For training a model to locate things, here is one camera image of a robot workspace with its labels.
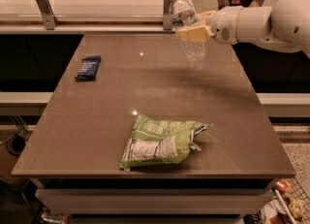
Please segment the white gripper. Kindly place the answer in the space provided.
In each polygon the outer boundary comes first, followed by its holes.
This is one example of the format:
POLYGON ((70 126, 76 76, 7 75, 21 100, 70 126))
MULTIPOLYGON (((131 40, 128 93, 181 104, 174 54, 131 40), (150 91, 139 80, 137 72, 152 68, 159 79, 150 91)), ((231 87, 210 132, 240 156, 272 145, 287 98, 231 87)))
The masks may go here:
POLYGON ((225 7, 218 11, 196 14, 197 23, 178 27, 176 35, 181 41, 204 43, 211 37, 220 43, 235 45, 237 40, 237 23, 242 6, 225 7))

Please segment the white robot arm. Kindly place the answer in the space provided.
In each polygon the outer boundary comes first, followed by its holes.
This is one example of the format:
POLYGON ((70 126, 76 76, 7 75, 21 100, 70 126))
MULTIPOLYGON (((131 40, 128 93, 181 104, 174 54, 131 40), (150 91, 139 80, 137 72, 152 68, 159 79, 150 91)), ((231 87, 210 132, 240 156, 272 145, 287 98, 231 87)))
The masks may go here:
POLYGON ((186 42, 248 43, 268 50, 310 57, 310 0, 278 0, 274 7, 225 7, 176 31, 186 42))

